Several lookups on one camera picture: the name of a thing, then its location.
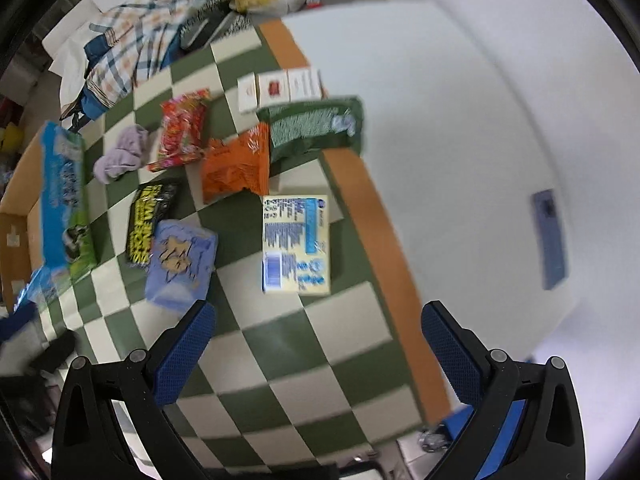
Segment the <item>green and white floor tile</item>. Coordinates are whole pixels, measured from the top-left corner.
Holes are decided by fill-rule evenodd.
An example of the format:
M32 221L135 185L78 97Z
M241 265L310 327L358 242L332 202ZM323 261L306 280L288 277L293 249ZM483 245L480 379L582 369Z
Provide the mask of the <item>green and white floor tile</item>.
M243 191L203 204L198 164L160 174L131 172L108 186L91 178L94 161L120 129L135 123L157 127L159 104L177 92L203 84L225 92L210 106L207 137L225 138L253 126L255 115L242 116L236 108L236 79L277 68L269 47L249 31L180 60L85 127L86 190L99 266L59 299L39 306L47 339L65 327L75 330L78 354L93 363L149 348L175 326L176 313L145 300L145 273L126 264L124 250L138 184L178 178L182 187L172 217L219 235L217 272L207 295L218 321L180 399L165 412L203 466L231 472L348 458L422 424L382 295L321 155L272 168L277 174L270 191L330 195L328 298L262 293L260 197ZM130 447L148 464L120 402L116 413Z

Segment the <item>purple cloth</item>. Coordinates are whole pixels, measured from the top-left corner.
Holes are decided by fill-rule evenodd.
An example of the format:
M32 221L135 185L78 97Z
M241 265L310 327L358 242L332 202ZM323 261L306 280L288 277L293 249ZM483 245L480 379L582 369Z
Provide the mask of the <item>purple cloth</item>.
M124 128L116 145L95 161L94 175L98 181L106 186L110 178L118 178L126 171L139 169L147 136L148 131L137 124Z

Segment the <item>striped fabric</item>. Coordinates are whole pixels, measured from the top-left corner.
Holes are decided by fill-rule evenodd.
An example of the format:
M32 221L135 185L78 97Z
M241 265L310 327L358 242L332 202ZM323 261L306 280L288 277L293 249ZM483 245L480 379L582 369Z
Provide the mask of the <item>striped fabric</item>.
M109 51L91 69L87 88L107 108L159 72L167 49L192 9L207 0L135 0L90 25Z

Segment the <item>cardboard box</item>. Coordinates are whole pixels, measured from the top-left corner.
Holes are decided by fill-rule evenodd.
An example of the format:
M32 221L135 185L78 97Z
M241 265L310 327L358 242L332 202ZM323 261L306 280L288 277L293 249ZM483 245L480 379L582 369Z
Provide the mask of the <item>cardboard box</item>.
M31 271L42 265L41 133L29 143L0 201L0 282L9 312Z

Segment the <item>yellow bag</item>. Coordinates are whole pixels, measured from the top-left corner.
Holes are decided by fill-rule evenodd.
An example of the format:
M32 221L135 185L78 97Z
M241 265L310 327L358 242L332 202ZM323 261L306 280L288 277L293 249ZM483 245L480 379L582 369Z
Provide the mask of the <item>yellow bag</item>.
M13 155L17 153L24 140L24 132L13 123L9 123L4 129L0 152Z

